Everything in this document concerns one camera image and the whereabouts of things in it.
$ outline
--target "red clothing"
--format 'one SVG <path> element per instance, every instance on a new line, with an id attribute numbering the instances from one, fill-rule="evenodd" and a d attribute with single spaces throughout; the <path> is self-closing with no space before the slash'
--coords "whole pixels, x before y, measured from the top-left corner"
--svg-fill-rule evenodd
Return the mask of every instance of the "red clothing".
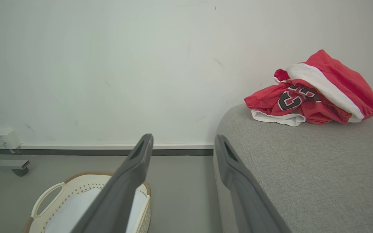
<path id="1" fill-rule="evenodd" d="M 346 124 L 373 116 L 373 91 L 367 82 L 324 50 L 287 71 L 277 70 L 274 78 L 278 85 L 244 99 L 248 108 L 271 116 L 297 110 L 313 124 Z"/>

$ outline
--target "basket handle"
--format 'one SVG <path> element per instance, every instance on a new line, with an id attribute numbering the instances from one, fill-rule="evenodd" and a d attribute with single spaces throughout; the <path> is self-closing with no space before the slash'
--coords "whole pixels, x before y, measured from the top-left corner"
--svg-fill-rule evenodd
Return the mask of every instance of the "basket handle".
<path id="1" fill-rule="evenodd" d="M 57 200 L 57 198 L 60 196 L 60 194 L 64 191 L 64 186 L 65 186 L 65 183 L 64 182 L 61 182 L 61 183 L 58 183 L 58 184 L 55 184 L 53 185 L 52 187 L 50 187 L 49 189 L 47 189 L 43 194 L 41 194 L 41 196 L 38 198 L 37 202 L 35 202 L 34 204 L 34 207 L 32 208 L 32 211 L 31 211 L 31 217 L 33 217 L 34 219 L 38 218 L 38 217 L 41 217 L 41 215 L 44 214 L 44 212 L 47 211 L 47 209 L 53 204 L 53 202 L 55 202 Z M 50 205 L 48 205 L 40 214 L 37 214 L 37 210 L 38 208 L 40 207 L 41 203 L 43 202 L 43 200 L 51 193 L 53 192 L 53 190 L 57 189 L 58 187 L 61 187 L 61 191 L 58 193 L 58 195 L 50 202 Z"/>

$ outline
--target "laundry basket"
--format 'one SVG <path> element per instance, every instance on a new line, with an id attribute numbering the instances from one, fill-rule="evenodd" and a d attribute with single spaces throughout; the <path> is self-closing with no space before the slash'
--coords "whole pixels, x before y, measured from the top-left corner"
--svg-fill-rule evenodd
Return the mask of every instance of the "laundry basket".
<path id="1" fill-rule="evenodd" d="M 71 196 L 79 195 L 92 189 L 102 189 L 113 174 L 114 172 L 82 172 L 68 178 L 64 182 L 50 187 L 38 198 L 31 212 L 31 216 L 28 218 L 28 221 L 25 224 L 23 232 L 44 233 L 46 231 L 47 224 L 49 224 L 50 220 L 54 218 L 56 213 Z M 43 200 L 49 195 L 49 193 L 60 187 L 61 191 L 54 198 L 54 200 L 40 214 L 37 214 L 37 210 L 39 209 L 39 206 Z M 151 221 L 151 188 L 149 184 L 144 181 L 144 183 L 141 184 L 136 191 L 139 191 L 145 195 L 146 199 L 141 207 L 140 214 L 135 221 L 133 232 L 146 233 Z"/>

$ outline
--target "white plug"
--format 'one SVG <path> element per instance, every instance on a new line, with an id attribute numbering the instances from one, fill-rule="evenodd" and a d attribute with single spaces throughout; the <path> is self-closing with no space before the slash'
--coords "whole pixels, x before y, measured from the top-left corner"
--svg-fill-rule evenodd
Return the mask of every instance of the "white plug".
<path id="1" fill-rule="evenodd" d="M 12 128 L 0 130 L 0 146 L 6 149 L 16 149 L 22 144 Z"/>

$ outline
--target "white wall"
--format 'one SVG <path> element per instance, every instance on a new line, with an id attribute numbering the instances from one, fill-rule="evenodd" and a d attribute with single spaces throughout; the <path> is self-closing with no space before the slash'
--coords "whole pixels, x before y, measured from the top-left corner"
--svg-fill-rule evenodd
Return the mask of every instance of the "white wall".
<path id="1" fill-rule="evenodd" d="M 319 49 L 373 88 L 373 0 L 0 0 L 0 128 L 213 143 L 229 108 Z"/>

